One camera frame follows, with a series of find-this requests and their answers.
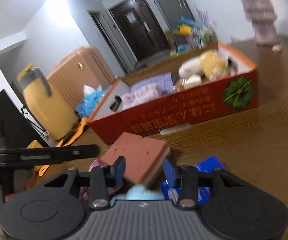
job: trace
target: brown tabletop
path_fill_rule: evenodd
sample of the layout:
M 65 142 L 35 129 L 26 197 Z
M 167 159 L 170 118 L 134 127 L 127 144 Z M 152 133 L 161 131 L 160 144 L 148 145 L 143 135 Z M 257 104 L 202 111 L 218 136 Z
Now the brown tabletop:
M 253 41 L 234 44 L 259 65 L 258 108 L 195 124 L 171 135 L 151 137 L 166 140 L 180 165 L 193 165 L 216 155 L 232 173 L 288 207 L 288 38 L 280 41 L 284 47 L 281 53 L 258 47 Z M 102 153 L 109 147 L 91 129 L 76 144 L 98 144 Z M 52 165 L 43 179 L 73 166 L 86 171 L 92 161 Z M 288 240 L 288 227 L 283 240 Z

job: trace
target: brown sponge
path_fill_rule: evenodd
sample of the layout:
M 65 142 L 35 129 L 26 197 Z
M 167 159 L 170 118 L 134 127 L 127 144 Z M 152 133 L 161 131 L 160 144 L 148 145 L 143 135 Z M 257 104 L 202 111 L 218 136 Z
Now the brown sponge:
M 170 153 L 166 141 L 124 132 L 100 160 L 112 165 L 119 156 L 124 156 L 124 178 L 148 187 L 161 171 L 164 157 Z

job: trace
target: gray kettle handle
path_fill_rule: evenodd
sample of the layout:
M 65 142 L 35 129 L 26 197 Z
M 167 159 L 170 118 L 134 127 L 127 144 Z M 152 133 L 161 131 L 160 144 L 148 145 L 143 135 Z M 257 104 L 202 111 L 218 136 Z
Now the gray kettle handle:
M 41 81 L 45 87 L 46 90 L 46 94 L 48 95 L 48 97 L 50 97 L 52 95 L 52 90 L 50 88 L 50 85 L 48 83 L 48 81 L 46 80 L 45 76 L 42 74 L 41 70 L 39 68 L 34 68 L 33 71 L 36 74 L 37 78 L 41 78 Z

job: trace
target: yellow and white plush toy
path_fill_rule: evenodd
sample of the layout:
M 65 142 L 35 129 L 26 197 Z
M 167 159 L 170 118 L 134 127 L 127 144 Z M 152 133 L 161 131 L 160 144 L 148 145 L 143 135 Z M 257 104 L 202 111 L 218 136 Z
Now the yellow and white plush toy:
M 190 78 L 192 75 L 205 75 L 209 81 L 228 76 L 228 69 L 217 51 L 210 49 L 199 57 L 194 57 L 184 62 L 179 69 L 179 76 L 182 79 Z

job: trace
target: dark brown door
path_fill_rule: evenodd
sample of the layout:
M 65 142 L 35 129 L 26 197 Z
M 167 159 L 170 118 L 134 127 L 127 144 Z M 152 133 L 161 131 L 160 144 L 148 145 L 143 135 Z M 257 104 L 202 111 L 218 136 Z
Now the dark brown door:
M 110 12 L 138 61 L 170 48 L 146 0 L 128 0 Z

